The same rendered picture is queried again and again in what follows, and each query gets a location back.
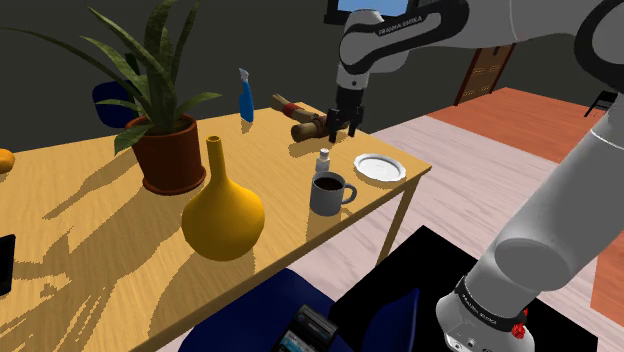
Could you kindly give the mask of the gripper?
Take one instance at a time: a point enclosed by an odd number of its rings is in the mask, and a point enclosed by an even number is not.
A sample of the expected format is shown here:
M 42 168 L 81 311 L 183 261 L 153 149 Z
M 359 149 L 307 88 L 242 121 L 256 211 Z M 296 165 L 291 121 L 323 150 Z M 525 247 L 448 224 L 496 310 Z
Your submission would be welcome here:
M 336 142 L 337 131 L 342 126 L 343 121 L 349 120 L 348 135 L 355 135 L 356 129 L 363 121 L 363 95 L 363 89 L 354 90 L 341 86 L 337 88 L 336 109 L 329 109 L 326 119 L 326 128 L 331 143 Z

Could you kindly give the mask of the brown rolled scroll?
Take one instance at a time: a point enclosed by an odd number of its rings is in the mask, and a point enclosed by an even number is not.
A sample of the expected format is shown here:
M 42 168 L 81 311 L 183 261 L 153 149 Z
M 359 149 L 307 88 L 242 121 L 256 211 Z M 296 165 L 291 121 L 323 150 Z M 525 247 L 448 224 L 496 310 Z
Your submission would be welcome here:
M 291 128 L 290 133 L 295 142 L 327 137 L 329 135 L 327 117 L 316 116 L 310 122 L 296 124 Z

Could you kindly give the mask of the brown scroll with red band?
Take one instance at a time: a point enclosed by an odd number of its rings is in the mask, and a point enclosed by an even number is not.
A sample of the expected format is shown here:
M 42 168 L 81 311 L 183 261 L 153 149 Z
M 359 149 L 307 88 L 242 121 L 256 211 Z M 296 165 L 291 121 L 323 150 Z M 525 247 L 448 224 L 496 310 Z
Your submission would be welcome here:
M 292 103 L 279 94 L 273 94 L 271 97 L 271 107 L 283 113 L 285 116 L 298 121 L 299 123 L 308 123 L 320 115 L 303 109 L 295 103 Z

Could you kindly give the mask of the white plate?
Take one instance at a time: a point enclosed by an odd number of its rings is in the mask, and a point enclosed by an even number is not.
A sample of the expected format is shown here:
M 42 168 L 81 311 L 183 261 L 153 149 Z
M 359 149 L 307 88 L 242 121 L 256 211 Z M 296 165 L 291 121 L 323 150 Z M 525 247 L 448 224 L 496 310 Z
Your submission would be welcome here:
M 400 162 L 381 154 L 361 154 L 354 159 L 354 167 L 364 176 L 381 182 L 398 182 L 406 177 L 406 169 Z

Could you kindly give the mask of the grey mug with coffee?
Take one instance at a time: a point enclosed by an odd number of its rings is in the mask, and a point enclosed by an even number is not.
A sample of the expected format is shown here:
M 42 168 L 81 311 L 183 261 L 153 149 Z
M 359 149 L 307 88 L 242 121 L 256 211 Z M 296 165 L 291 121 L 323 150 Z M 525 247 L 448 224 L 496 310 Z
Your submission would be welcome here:
M 334 216 L 343 205 L 354 201 L 357 194 L 356 187 L 347 183 L 339 174 L 318 172 L 312 178 L 310 209 L 320 216 Z

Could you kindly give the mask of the blue spray bottle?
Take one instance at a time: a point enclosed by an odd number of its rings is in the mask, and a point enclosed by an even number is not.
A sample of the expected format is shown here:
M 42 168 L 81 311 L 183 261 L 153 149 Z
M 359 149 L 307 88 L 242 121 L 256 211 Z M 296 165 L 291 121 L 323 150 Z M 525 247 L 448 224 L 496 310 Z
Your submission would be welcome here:
M 242 93 L 239 96 L 239 113 L 243 120 L 252 123 L 254 121 L 255 109 L 251 87 L 249 84 L 249 72 L 240 68 L 239 73 L 242 84 Z

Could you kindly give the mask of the brown wooden door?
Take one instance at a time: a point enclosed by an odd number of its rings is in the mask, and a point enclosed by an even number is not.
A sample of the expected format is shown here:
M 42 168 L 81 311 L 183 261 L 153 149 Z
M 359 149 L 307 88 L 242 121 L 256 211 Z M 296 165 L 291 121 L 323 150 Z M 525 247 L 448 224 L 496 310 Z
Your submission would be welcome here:
M 453 105 L 491 94 L 516 44 L 479 48 L 475 51 Z

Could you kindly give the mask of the yellow long-necked vase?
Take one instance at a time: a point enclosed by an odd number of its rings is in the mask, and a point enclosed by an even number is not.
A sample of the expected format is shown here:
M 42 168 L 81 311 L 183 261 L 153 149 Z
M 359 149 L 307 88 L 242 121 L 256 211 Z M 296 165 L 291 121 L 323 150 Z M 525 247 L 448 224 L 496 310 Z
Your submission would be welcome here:
M 222 139 L 209 136 L 206 145 L 210 180 L 185 206 L 181 229 L 186 242 L 201 256 L 230 261 L 257 243 L 265 211 L 256 193 L 228 177 Z

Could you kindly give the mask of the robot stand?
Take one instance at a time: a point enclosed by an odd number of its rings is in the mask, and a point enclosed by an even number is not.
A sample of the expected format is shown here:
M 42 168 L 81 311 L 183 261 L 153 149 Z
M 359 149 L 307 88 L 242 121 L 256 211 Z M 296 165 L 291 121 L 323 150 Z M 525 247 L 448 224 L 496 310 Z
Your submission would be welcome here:
M 330 308 L 354 352 L 451 352 L 435 315 L 476 259 L 426 226 Z

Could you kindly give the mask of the green plant in brown pot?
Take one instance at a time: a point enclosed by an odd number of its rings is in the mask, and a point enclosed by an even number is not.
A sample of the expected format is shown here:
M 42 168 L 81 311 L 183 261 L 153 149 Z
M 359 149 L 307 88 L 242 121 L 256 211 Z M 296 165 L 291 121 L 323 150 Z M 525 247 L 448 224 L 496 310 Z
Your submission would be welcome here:
M 217 98 L 214 92 L 199 93 L 184 102 L 177 97 L 176 80 L 185 44 L 193 29 L 201 0 L 190 9 L 177 42 L 166 28 L 170 10 L 177 0 L 162 0 L 151 12 L 142 41 L 95 9 L 93 14 L 129 49 L 144 66 L 140 75 L 113 47 L 93 38 L 86 40 L 99 48 L 117 68 L 112 71 L 78 48 L 45 34 L 26 33 L 55 44 L 80 57 L 116 81 L 134 100 L 105 99 L 102 105 L 123 106 L 139 116 L 115 136 L 114 152 L 133 150 L 143 173 L 143 186 L 159 195 L 179 195 L 199 186 L 206 177 L 202 165 L 197 121 L 187 114 L 194 106 Z

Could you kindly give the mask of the black phone with screen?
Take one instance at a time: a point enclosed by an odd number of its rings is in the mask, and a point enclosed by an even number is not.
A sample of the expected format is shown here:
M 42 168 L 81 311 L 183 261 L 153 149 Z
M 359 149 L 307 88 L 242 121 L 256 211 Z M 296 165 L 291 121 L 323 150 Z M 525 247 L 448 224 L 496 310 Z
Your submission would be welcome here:
M 295 313 L 271 352 L 329 352 L 338 326 L 307 304 Z

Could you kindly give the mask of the dark blue chair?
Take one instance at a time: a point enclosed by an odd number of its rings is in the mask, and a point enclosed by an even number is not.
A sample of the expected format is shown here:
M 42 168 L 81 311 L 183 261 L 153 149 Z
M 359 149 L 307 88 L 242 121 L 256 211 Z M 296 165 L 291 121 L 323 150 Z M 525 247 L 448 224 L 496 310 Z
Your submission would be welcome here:
M 124 128 L 139 113 L 128 107 L 115 104 L 101 104 L 104 100 L 125 100 L 134 103 L 134 97 L 116 81 L 98 84 L 92 90 L 92 100 L 100 121 L 111 128 Z
M 327 318 L 334 301 L 284 269 L 196 325 L 178 352 L 271 352 L 298 309 L 307 304 Z M 354 352 L 337 336 L 329 352 Z

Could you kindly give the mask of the wooden table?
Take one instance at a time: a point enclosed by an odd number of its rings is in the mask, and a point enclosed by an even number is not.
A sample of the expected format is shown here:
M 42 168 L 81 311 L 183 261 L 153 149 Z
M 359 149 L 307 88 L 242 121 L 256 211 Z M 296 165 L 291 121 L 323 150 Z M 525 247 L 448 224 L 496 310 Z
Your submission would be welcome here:
M 243 256 L 216 262 L 185 241 L 187 195 L 143 187 L 131 151 L 109 137 L 17 154 L 0 176 L 0 236 L 16 236 L 11 291 L 0 297 L 0 352 L 154 351 L 253 289 L 346 227 L 401 200 L 399 227 L 429 165 L 371 135 L 296 143 L 292 121 L 270 108 L 201 120 L 201 137 L 222 139 L 228 176 L 254 191 L 265 226 Z M 332 218 L 309 210 L 318 152 L 353 184 L 356 199 Z M 354 159 L 381 154 L 406 177 L 381 182 Z

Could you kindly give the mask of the black chair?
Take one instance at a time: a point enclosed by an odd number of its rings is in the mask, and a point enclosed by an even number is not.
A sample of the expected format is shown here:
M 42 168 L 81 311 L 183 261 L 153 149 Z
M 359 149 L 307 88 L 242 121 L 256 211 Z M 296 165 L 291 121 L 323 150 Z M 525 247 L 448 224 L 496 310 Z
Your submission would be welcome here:
M 618 94 L 611 91 L 601 91 L 595 98 L 593 103 L 589 106 L 588 110 L 584 114 L 584 117 L 588 117 L 594 109 L 602 109 L 608 111 L 612 104 L 615 102 Z

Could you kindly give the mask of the black flat device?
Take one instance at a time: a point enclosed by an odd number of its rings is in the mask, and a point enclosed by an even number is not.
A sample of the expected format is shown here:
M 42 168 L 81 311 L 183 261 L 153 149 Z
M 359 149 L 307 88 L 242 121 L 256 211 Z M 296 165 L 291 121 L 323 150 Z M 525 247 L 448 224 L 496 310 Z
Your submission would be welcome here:
M 14 234 L 0 237 L 0 296 L 8 294 L 12 288 L 15 244 Z

